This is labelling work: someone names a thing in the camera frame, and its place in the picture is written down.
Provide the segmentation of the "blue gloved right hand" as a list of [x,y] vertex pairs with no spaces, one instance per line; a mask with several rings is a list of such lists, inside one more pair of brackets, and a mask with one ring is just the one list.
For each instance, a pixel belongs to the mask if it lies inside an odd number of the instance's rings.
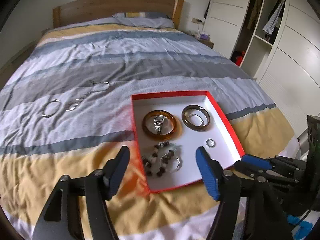
[[292,215],[287,215],[287,221],[294,228],[293,239],[301,240],[305,238],[313,227],[313,224],[304,220],[301,220],[299,217]]

